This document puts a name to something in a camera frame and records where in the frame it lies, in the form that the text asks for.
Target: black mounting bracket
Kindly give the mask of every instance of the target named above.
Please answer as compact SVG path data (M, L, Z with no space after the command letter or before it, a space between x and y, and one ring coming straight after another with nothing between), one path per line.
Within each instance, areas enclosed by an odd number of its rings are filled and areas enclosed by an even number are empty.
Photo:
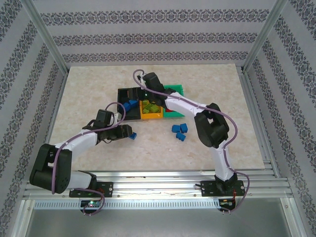
M104 194L105 198L111 198L113 194L113 182L97 182L96 191ZM87 191L70 190L69 197L71 198L99 198L100 195Z
M245 194L242 180L235 181L224 191L218 188L218 181L216 180L201 181L200 185L197 186L201 188L202 197L230 197L234 195L234 191L236 192L235 196L243 196Z

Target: black box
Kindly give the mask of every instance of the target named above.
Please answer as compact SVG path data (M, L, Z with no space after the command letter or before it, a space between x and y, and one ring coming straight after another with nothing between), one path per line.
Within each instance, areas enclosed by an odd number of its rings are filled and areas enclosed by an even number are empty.
M132 88L121 88L118 89L118 102L120 102L121 104L124 104L126 102L128 102L130 99L131 100L137 100L138 104L136 108L131 109L130 111L128 111L126 113L125 119L124 120L139 120L140 119L140 108L139 108L139 99L135 99L135 98L129 98L129 92L131 91L135 91L137 89L137 87L132 87ZM118 105L117 108L118 112L122 114L123 117L123 108Z

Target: beige tabletop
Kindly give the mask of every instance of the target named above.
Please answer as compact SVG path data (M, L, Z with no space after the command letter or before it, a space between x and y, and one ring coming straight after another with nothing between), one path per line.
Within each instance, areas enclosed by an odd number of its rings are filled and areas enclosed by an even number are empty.
M162 84L181 84L184 95L203 104L216 103L238 125L237 139L229 145L237 169L263 169L258 142L234 64L226 65L153 65L71 67L54 125L50 143L76 135L99 109L117 101L118 88L136 87L135 69L155 72ZM198 139L191 118L162 118L127 122L137 133L135 140L125 138L100 143L76 160L73 170L153 171L214 169L209 148ZM186 123L188 133L181 142L171 132L173 124ZM230 127L229 137L234 127Z

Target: blue block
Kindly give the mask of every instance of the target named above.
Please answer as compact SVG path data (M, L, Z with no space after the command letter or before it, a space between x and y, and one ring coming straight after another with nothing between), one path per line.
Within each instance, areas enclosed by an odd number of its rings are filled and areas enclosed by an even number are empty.
M129 103L124 103L123 106L125 107L126 112L130 111L130 104Z
M180 124L180 129L182 133L188 132L188 126L186 123Z
M129 103L130 103L131 109L136 108L138 106L137 100L130 100Z
M137 136L137 133L133 132L133 134L130 135L129 138L135 140L136 136Z
M180 125L173 125L171 131L174 133L180 132Z
M176 138L178 138L181 141L184 141L186 139L186 135L182 134L181 132L178 132Z

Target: enclosure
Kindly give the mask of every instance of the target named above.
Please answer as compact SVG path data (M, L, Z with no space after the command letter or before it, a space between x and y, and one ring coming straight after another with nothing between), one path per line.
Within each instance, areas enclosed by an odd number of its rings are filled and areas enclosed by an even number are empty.
M1 0L0 236L316 236L315 3ZM30 184L41 145L76 135L118 89L137 87L135 69L236 121L232 165L250 178L239 210L223 215L197 189L215 165L194 121L162 108L144 120L142 105L142 119L124 123L135 140L72 162L113 182L100 213ZM183 142L171 132L181 123Z

